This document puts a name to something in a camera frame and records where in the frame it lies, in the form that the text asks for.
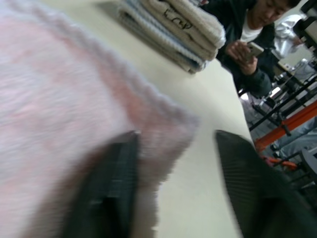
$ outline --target man's hand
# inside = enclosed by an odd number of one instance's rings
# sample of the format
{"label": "man's hand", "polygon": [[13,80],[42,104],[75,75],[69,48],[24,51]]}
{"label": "man's hand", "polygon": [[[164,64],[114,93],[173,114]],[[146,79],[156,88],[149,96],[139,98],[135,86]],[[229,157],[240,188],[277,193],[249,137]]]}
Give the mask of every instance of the man's hand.
{"label": "man's hand", "polygon": [[247,55],[250,53],[250,49],[247,47],[247,43],[238,40],[227,45],[225,53],[237,63],[245,62],[247,61]]}
{"label": "man's hand", "polygon": [[244,75],[251,75],[257,70],[258,58],[252,57],[250,61],[237,62]]}

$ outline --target pink towel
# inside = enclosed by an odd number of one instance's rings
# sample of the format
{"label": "pink towel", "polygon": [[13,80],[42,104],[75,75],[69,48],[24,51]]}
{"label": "pink towel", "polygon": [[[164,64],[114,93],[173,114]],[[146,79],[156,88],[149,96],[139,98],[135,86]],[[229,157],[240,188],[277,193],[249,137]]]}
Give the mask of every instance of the pink towel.
{"label": "pink towel", "polygon": [[156,192],[197,119],[112,50],[31,0],[0,0],[0,237],[56,238],[113,138],[141,131],[133,238],[151,238]]}

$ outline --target white table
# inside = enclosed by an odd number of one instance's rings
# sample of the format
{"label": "white table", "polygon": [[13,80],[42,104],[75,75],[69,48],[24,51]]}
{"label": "white table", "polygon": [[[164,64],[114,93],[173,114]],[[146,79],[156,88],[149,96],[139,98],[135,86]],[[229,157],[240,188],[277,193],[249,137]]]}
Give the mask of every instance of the white table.
{"label": "white table", "polygon": [[201,119],[197,137],[159,191],[159,238],[236,238],[233,211],[223,187],[213,133],[222,129],[251,140],[231,74],[214,60],[190,75],[165,59],[88,0],[43,0],[61,7],[101,40],[115,48],[161,92]]}

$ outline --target young man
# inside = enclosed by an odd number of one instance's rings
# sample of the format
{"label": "young man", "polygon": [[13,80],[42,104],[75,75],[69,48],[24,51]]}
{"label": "young man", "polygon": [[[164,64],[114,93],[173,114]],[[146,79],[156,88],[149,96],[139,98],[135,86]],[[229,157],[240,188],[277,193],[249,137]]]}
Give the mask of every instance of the young man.
{"label": "young man", "polygon": [[[237,90],[265,96],[274,77],[274,21],[297,6],[300,0],[210,0],[202,9],[216,16],[226,31],[226,44],[217,58],[231,71]],[[265,49],[258,57],[246,60],[248,42]]]}

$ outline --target white cloth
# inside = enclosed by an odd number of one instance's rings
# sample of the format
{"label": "white cloth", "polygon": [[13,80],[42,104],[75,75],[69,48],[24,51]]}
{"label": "white cloth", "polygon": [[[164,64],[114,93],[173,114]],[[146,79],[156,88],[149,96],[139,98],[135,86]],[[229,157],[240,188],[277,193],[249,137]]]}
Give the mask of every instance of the white cloth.
{"label": "white cloth", "polygon": [[62,237],[81,182],[131,130],[141,135],[130,237],[153,238],[159,186],[197,118],[37,1],[0,0],[0,31],[0,238]]}
{"label": "white cloth", "polygon": [[275,26],[275,50],[272,52],[279,60],[287,57],[291,53],[296,52],[301,47],[301,45],[294,46],[293,44],[293,40],[296,37],[293,27],[300,19],[304,17],[304,15],[290,15],[282,19]]}
{"label": "white cloth", "polygon": [[246,14],[246,17],[244,19],[242,35],[241,35],[241,38],[240,38],[240,40],[243,41],[243,42],[251,42],[251,41],[253,41],[256,37],[259,36],[259,34],[261,33],[261,31],[263,29],[263,28],[258,29],[258,30],[250,29],[249,24],[248,24],[247,16],[248,16],[248,14]]}
{"label": "white cloth", "polygon": [[203,60],[213,60],[225,43],[217,18],[188,0],[140,0],[142,6]]}
{"label": "white cloth", "polygon": [[122,1],[118,9],[118,18],[184,70],[195,73],[205,68],[206,61],[185,47],[141,5],[139,0]]}

